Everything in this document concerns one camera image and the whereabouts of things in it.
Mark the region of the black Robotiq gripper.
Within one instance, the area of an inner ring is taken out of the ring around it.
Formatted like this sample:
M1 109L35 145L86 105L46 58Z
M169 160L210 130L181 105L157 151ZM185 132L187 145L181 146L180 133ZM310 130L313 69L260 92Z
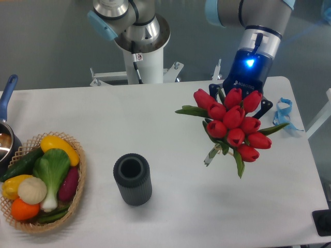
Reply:
M209 84L209 95L217 102L224 101L224 92L228 94L233 88L240 88L242 96L246 97L253 91L264 93L264 84L267 79L273 60L252 51L238 50L228 77L220 84ZM273 103L266 98L261 100L260 110L253 118L260 119L271 108Z

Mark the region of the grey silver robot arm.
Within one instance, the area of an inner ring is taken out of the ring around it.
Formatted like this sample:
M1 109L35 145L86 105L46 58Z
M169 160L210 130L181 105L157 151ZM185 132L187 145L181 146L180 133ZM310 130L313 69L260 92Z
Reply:
M206 1L205 16L210 24L245 29L222 85L225 92L239 88L243 97L263 92L293 8L293 1ZM122 50L129 84L176 79L175 69L165 71L163 67L170 28L155 12L154 1L94 1L87 17L103 39L115 41Z

